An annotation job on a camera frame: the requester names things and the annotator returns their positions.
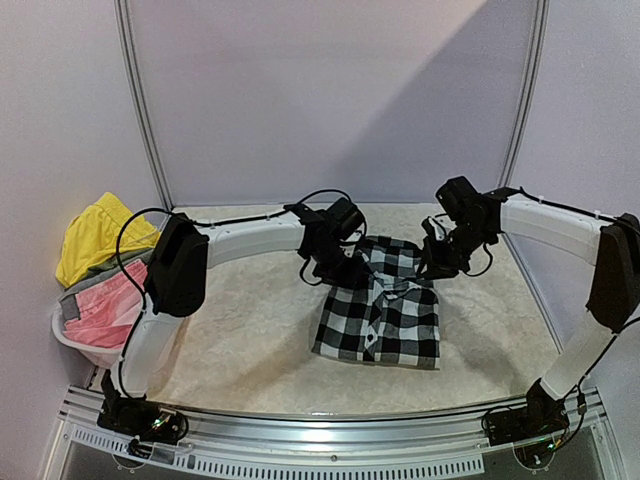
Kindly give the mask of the black white plaid shirt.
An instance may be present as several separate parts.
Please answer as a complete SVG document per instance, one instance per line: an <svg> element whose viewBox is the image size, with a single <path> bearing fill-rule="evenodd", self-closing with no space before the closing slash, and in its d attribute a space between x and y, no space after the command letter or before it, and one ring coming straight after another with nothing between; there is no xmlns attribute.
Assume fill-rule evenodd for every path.
<svg viewBox="0 0 640 480"><path fill-rule="evenodd" d="M312 352L350 363L439 369L439 300L432 282L418 276L419 247L370 236L353 256L364 262L364 284L329 290Z"/></svg>

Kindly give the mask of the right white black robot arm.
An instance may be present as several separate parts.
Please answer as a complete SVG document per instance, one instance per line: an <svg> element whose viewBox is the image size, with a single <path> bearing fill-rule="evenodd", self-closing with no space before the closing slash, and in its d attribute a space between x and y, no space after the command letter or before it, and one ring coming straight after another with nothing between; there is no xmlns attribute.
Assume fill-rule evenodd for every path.
<svg viewBox="0 0 640 480"><path fill-rule="evenodd" d="M420 273L430 280L467 275L477 250L507 237L556 336L559 356L517 415L521 432L537 436L639 310L639 218L524 188L480 192L464 176L447 180L435 198L450 225L423 221Z"/></svg>

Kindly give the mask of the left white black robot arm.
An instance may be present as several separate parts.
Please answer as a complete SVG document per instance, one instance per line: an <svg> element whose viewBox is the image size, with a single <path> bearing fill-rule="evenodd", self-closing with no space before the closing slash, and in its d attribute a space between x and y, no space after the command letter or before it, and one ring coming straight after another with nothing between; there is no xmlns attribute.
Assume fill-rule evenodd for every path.
<svg viewBox="0 0 640 480"><path fill-rule="evenodd" d="M352 287L363 277L364 266L345 249L365 234L365 216L346 193L319 210L298 201L276 212L218 221L170 213L145 280L131 282L141 296L141 309L101 382L106 399L114 400L108 410L111 419L128 434L148 426L148 412L136 401L145 399L156 364L182 321L203 305L209 270L256 255L293 251L314 267L318 283Z"/></svg>

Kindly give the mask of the white plastic laundry basket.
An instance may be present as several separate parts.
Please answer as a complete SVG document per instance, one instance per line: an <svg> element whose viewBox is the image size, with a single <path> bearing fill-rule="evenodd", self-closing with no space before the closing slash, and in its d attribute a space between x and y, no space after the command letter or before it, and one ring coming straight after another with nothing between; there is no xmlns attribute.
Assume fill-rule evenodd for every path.
<svg viewBox="0 0 640 480"><path fill-rule="evenodd" d="M125 335L133 326L141 310L141 301L125 306L122 315L105 324L92 321L88 326L77 324L93 317L82 313L73 313L71 301L57 302L51 315L51 329L54 337L63 345L78 350L92 364L105 369L110 368L120 357L125 343Z"/></svg>

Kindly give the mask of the olive green garment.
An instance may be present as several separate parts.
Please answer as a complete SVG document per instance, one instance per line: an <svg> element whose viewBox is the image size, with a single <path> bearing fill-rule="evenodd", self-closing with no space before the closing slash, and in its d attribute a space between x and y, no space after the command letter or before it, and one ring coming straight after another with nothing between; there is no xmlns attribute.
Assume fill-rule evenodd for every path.
<svg viewBox="0 0 640 480"><path fill-rule="evenodd" d="M144 263L147 263L152 253L151 248L141 249L136 251L124 252L120 253L120 257L113 255L109 259L104 262L92 266L87 270L86 277L93 277L101 274L102 272L110 271L112 269L118 269L119 265L127 266L129 263L132 263L135 260L142 260Z"/></svg>

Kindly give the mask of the pink printed garment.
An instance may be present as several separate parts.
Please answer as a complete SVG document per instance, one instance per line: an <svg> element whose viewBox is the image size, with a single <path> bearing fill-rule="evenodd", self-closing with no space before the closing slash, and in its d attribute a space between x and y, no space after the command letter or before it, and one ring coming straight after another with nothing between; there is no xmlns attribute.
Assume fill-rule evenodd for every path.
<svg viewBox="0 0 640 480"><path fill-rule="evenodd" d="M97 285L79 293L77 300L83 317L93 314L93 317L79 322L77 326L80 327L88 326L92 321L105 324L107 320L119 317L125 306L130 306L138 300L142 303L142 295L129 278L118 270L110 277L99 281Z"/></svg>

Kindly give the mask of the yellow shorts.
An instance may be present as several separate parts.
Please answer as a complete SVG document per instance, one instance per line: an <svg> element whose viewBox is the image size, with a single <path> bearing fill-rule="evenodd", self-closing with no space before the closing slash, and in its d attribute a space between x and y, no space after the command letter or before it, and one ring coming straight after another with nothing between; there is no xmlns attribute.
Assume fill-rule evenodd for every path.
<svg viewBox="0 0 640 480"><path fill-rule="evenodd" d="M86 207L65 231L56 280L69 288L82 280L91 268L110 260L116 254L118 235L132 216L133 212L111 192L105 192ZM159 230L143 215L137 217L121 237L121 256L154 247L159 235Z"/></svg>

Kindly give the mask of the grey garment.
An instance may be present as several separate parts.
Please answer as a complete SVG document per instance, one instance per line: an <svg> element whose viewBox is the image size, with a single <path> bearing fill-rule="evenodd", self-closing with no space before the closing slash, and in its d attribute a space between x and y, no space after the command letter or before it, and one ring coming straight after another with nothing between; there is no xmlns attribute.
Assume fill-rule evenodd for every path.
<svg viewBox="0 0 640 480"><path fill-rule="evenodd" d="M77 295L98 283L99 280L96 277L92 277L78 282L62 294L58 300L58 304L61 311L61 317L64 321L70 321L80 317Z"/></svg>

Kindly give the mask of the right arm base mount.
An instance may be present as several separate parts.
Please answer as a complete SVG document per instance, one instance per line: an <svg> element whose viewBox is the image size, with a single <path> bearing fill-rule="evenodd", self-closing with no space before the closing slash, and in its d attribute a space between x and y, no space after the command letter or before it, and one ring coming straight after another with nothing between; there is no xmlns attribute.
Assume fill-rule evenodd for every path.
<svg viewBox="0 0 640 480"><path fill-rule="evenodd" d="M570 441L583 424L588 408L584 393L578 394L576 407L580 420L572 433L565 401L542 397L528 398L527 404L518 409L508 406L489 409L481 417L481 428L491 446L517 443L561 430L560 438L547 447L548 451L556 451Z"/></svg>

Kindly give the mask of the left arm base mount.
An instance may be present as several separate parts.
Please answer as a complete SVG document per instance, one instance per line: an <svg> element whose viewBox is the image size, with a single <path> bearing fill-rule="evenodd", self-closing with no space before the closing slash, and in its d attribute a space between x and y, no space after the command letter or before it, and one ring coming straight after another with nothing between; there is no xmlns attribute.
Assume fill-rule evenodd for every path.
<svg viewBox="0 0 640 480"><path fill-rule="evenodd" d="M189 431L187 417L145 397L120 394L107 370L101 380L104 401L97 425L100 428L137 438L141 442L177 445Z"/></svg>

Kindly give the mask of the right aluminium frame post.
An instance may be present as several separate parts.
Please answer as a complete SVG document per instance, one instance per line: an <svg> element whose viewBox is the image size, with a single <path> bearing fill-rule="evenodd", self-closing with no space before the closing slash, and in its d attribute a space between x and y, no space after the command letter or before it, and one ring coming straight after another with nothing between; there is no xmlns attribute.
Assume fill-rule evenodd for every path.
<svg viewBox="0 0 640 480"><path fill-rule="evenodd" d="M540 70L548 13L549 2L547 0L535 2L534 17L525 58L516 117L509 137L504 165L498 179L498 187L505 187L510 184L518 154L524 140L526 124L532 107L536 81Z"/></svg>

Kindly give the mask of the aluminium frame post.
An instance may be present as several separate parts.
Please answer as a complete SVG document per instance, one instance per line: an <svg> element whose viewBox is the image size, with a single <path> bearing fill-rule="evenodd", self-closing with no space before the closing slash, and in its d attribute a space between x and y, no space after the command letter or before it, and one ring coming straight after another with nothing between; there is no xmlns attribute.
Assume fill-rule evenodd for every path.
<svg viewBox="0 0 640 480"><path fill-rule="evenodd" d="M126 0L114 0L116 23L122 49L125 73L129 85L134 113L152 179L156 187L161 205L173 209L175 203L170 191L169 181L162 164L158 143L152 125L148 101L144 91L143 79L136 42L134 38L131 5Z"/></svg>
<svg viewBox="0 0 640 480"><path fill-rule="evenodd" d="M525 58L516 117L509 137L504 165L498 179L498 187L505 187L510 184L518 154L524 140L526 124L532 107L536 81L540 70L548 13L549 2L547 0L535 2L534 17Z"/></svg>

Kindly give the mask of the left aluminium frame post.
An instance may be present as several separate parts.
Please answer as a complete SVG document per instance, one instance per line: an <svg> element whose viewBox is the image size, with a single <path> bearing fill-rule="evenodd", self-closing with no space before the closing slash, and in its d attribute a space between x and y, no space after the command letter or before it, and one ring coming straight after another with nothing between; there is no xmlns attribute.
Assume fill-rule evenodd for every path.
<svg viewBox="0 0 640 480"><path fill-rule="evenodd" d="M122 49L125 73L129 85L134 113L152 179L156 187L161 205L173 209L175 203L170 191L169 181L162 164L158 143L152 125L148 101L144 91L143 79L136 42L134 38L131 5L126 0L114 0L116 23Z"/></svg>

